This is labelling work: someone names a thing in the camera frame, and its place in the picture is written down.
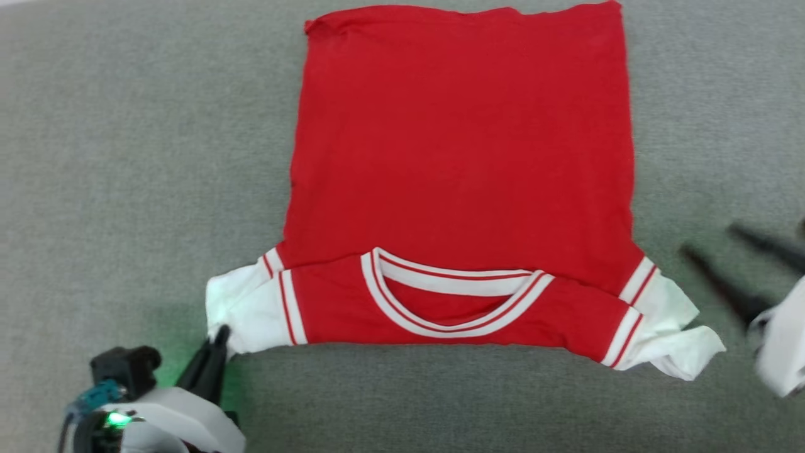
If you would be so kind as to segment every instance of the white striped collar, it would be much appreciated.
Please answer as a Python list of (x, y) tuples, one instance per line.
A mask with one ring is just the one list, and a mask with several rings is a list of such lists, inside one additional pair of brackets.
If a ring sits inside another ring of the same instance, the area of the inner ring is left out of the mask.
[[(539, 297), (553, 276), (542, 271), (465, 272), (433, 268), (391, 255), (376, 247), (361, 257), (361, 267), (372, 298), (386, 316), (403, 329), (434, 338), (488, 335), (508, 326)], [(385, 278), (435, 293), (511, 297), (492, 312), (470, 322), (442, 326), (409, 311), (386, 286)]]

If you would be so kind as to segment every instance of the red and white jersey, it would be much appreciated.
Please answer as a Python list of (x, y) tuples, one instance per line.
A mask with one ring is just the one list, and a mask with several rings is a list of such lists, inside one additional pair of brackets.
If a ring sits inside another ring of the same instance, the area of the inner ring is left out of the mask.
[(516, 343), (564, 347), (616, 369), (665, 356), (652, 347), (649, 357), (645, 345), (679, 333), (672, 314), (647, 320), (614, 296), (546, 272), (433, 268), (379, 248), (278, 274), (261, 259), (210, 280), (207, 314), (211, 335), (232, 327), (236, 353), (330, 342)]
[(284, 268), (383, 247), (442, 268), (543, 269), (631, 301), (621, 6), (417, 6), (309, 22)]

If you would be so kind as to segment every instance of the green light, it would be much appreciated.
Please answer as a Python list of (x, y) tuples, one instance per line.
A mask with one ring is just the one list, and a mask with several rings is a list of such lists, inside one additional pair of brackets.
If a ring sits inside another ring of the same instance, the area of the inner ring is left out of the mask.
[(122, 428), (126, 423), (131, 422), (131, 417), (120, 414), (119, 412), (110, 412), (109, 415), (106, 416), (106, 422), (109, 423), (109, 426), (114, 428)]

